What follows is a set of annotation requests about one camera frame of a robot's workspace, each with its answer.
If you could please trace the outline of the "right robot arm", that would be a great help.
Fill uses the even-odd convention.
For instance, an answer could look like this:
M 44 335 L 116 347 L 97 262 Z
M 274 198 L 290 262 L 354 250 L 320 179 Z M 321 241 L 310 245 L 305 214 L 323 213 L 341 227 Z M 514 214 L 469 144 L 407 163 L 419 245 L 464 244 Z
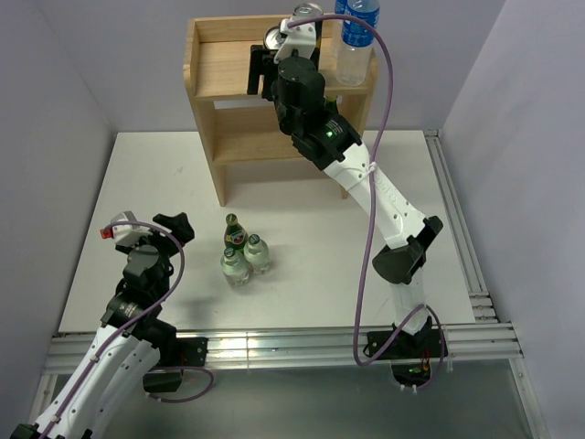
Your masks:
M 347 191 L 381 233 L 386 244 L 366 263 L 392 285 L 395 316 L 403 326 L 395 336 L 398 351 L 416 356 L 427 345 L 424 329 L 430 325 L 420 270 L 443 224 L 399 192 L 348 120 L 326 106 L 324 87 L 311 59 L 293 54 L 277 60 L 274 51 L 251 46 L 248 94 L 273 103 L 293 147 Z

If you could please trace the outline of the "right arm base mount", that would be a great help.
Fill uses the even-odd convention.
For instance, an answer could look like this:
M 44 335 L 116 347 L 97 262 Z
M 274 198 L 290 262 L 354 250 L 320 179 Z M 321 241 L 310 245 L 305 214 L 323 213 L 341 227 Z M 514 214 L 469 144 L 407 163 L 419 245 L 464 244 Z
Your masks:
M 400 332 L 378 360 L 392 362 L 392 375 L 398 384 L 419 387 L 431 379 L 431 360 L 446 359 L 448 353 L 441 331 L 431 328 L 420 337 Z

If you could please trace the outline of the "green bottle yellow label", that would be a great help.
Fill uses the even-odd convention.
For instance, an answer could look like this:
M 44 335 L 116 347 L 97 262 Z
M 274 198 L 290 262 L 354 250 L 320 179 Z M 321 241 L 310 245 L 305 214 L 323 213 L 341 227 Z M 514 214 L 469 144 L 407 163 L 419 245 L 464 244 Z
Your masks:
M 338 105 L 337 105 L 337 97 L 335 95 L 325 97 L 325 106 L 324 107 L 331 114 L 339 114 Z

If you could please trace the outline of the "black can yellow label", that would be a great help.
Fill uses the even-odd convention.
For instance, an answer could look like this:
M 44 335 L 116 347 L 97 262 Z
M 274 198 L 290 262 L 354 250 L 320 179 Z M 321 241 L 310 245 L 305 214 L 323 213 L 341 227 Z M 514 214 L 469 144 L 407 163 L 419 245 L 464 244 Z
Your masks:
M 307 18 L 316 18 L 316 17 L 322 16 L 324 14 L 324 11 L 323 11 L 322 7 L 320 7 L 318 4 L 302 3 L 294 8 L 293 14 L 298 18 L 307 19 Z M 315 31 L 316 31 L 316 37 L 315 37 L 316 41 L 315 41 L 315 48 L 314 48 L 313 53 L 311 55 L 311 60 L 314 63 L 314 65 L 316 67 L 318 67 L 319 59 L 320 59 L 321 42 L 322 42 L 323 24 L 321 22 L 316 22 L 314 27 L 315 27 Z

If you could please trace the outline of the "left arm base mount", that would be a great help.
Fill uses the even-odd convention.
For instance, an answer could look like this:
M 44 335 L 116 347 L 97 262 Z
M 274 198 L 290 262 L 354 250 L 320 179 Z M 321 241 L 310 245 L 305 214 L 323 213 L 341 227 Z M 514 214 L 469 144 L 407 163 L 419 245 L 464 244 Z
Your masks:
M 174 371 L 154 371 L 143 377 L 143 387 L 154 394 L 176 392 L 183 382 L 186 369 L 178 367 L 203 367 L 207 358 L 206 337 L 178 337 L 159 362 L 160 367 L 175 367 Z

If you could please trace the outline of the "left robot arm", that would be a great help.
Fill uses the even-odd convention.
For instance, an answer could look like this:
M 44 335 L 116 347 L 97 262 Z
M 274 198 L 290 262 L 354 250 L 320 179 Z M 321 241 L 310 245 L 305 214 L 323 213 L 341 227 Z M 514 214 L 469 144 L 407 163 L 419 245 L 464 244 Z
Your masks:
M 163 302 L 178 287 L 186 259 L 184 247 L 195 238 L 186 213 L 157 214 L 151 222 L 130 211 L 100 231 L 126 256 L 122 279 L 106 305 L 85 356 L 62 393 L 31 424 L 19 424 L 15 438 L 89 438 L 106 411 L 98 403 L 121 377 L 140 378 L 154 365 L 167 365 L 178 353 L 176 329 L 158 320 Z

